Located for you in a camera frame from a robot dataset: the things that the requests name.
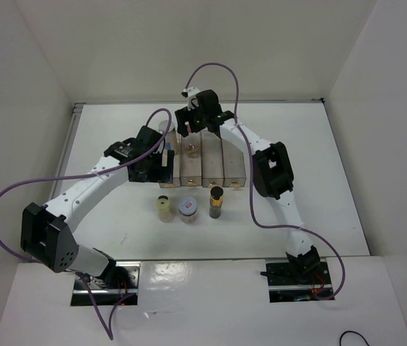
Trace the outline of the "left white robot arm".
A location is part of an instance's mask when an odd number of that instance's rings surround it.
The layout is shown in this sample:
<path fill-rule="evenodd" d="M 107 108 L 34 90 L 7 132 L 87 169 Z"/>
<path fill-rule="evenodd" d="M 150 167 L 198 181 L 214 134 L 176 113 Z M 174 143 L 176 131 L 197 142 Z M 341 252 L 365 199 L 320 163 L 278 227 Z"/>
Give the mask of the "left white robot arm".
<path fill-rule="evenodd" d="M 161 151 L 162 133 L 142 126 L 134 138 L 110 145 L 86 179 L 44 205 L 30 203 L 22 213 L 20 246 L 55 273 L 90 275 L 100 288 L 116 279 L 115 260 L 98 249 L 78 244 L 74 232 L 85 216 L 126 182 L 169 182 L 173 154 Z"/>

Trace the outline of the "tall silver-lid blue-label spice jar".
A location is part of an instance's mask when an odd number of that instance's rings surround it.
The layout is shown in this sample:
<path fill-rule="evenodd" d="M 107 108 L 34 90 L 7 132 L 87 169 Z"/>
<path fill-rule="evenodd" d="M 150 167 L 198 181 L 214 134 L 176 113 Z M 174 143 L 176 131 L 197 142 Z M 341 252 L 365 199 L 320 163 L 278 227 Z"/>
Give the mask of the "tall silver-lid blue-label spice jar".
<path fill-rule="evenodd" d="M 159 127 L 158 127 L 159 132 L 164 133 L 167 126 L 168 126 L 168 121 L 163 120 L 159 124 Z M 177 132 L 175 129 L 175 125 L 174 125 L 174 123 L 171 123 L 163 143 L 159 146 L 159 150 L 160 151 L 164 151 L 164 150 L 173 151 L 174 155 L 177 156 L 179 154 L 179 149 L 180 149 L 180 147 L 179 147 L 179 143 L 178 143 L 178 136 L 177 136 Z"/>

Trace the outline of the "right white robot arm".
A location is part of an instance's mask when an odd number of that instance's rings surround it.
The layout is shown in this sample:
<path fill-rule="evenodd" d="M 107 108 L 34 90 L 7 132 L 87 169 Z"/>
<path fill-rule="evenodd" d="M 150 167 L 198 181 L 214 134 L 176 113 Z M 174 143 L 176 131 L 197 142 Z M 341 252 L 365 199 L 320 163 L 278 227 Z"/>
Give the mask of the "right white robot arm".
<path fill-rule="evenodd" d="M 223 111 L 216 92 L 201 91 L 194 86 L 181 92 L 187 105 L 175 112 L 178 133 L 184 137 L 207 130 L 246 150 L 245 160 L 250 165 L 250 194 L 266 198 L 274 210 L 281 213 L 286 224 L 286 258 L 290 278 L 296 283 L 307 282 L 320 264 L 317 248 L 303 229 L 303 222 L 294 200 L 294 172 L 286 146 L 278 141 L 267 141 L 251 131 L 231 111 Z"/>

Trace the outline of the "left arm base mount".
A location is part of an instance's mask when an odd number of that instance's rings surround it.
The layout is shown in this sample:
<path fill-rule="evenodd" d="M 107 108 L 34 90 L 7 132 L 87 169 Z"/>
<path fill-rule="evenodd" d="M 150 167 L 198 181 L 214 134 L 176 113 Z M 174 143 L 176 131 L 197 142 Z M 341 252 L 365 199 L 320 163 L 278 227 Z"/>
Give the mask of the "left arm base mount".
<path fill-rule="evenodd" d="M 117 262 L 111 278 L 103 281 L 84 274 L 85 284 L 78 276 L 75 277 L 71 296 L 71 306 L 92 306 L 87 287 L 90 288 L 98 306 L 136 306 L 138 304 L 140 262 Z"/>

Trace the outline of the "pink-lid spice jar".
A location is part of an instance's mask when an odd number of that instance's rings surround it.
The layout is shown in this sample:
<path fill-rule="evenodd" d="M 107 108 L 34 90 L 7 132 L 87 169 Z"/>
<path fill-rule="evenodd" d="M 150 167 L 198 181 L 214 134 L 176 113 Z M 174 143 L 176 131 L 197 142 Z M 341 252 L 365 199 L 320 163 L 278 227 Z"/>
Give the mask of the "pink-lid spice jar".
<path fill-rule="evenodd" d="M 188 158 L 197 159 L 201 156 L 201 144 L 185 143 L 184 153 Z"/>

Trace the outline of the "yellow-lid spice jar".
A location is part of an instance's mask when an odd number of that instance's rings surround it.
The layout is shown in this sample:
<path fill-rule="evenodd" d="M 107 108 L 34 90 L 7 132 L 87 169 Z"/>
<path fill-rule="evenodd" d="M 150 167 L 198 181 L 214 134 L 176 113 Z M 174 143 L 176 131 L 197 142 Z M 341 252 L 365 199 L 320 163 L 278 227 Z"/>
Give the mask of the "yellow-lid spice jar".
<path fill-rule="evenodd" d="M 156 201 L 157 217 L 161 222 L 168 223 L 175 217 L 172 202 L 166 195 L 160 195 Z"/>

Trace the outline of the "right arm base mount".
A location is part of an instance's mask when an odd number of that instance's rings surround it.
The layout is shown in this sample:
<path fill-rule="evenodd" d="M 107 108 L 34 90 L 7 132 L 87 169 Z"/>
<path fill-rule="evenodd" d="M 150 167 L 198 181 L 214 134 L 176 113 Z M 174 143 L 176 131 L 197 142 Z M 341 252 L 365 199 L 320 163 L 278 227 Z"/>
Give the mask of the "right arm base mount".
<path fill-rule="evenodd" d="M 271 303 L 316 301 L 333 293 L 326 261 L 303 278 L 296 278 L 287 261 L 267 261 L 260 275 L 267 280 Z"/>

